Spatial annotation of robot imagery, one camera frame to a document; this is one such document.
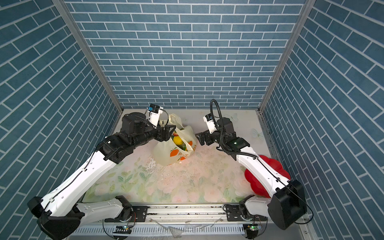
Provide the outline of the yellow plastic fruit-print bag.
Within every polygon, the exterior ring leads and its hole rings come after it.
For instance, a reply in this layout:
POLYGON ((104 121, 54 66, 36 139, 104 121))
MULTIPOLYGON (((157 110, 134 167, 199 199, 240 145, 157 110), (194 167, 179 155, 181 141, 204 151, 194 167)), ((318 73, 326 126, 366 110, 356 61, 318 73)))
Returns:
POLYGON ((184 126, 179 116, 169 115, 169 124, 175 125, 171 138, 164 142, 159 142, 153 149, 154 160, 162 165, 168 166, 178 161, 183 161, 193 155, 198 140, 191 126, 184 126))

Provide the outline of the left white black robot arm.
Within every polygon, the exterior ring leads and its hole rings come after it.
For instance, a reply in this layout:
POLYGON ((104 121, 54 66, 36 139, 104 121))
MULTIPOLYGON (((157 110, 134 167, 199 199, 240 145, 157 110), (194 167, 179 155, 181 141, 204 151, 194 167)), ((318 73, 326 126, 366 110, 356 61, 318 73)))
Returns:
POLYGON ((131 155, 134 149, 151 140, 163 142, 171 138, 176 126, 161 126, 159 116, 154 113, 147 118, 137 112, 124 115, 121 130, 100 142, 70 177, 45 196, 29 200, 29 210, 48 237, 63 240, 77 228, 100 220, 132 220, 133 208, 124 196, 91 204, 80 203, 79 200, 100 177, 131 155))

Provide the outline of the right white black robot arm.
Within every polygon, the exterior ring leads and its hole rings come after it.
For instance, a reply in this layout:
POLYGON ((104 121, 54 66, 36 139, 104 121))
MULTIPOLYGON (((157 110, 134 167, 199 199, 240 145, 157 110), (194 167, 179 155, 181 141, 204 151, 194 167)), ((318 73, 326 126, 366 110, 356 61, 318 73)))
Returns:
POLYGON ((244 166, 267 192, 267 198, 254 196, 242 202, 247 214, 270 218, 277 227, 286 230, 307 213, 309 206, 303 185, 280 174, 257 155, 246 140, 236 135, 230 119, 215 121, 208 114, 203 120, 208 130, 196 135, 200 144, 219 144, 223 152, 244 166))

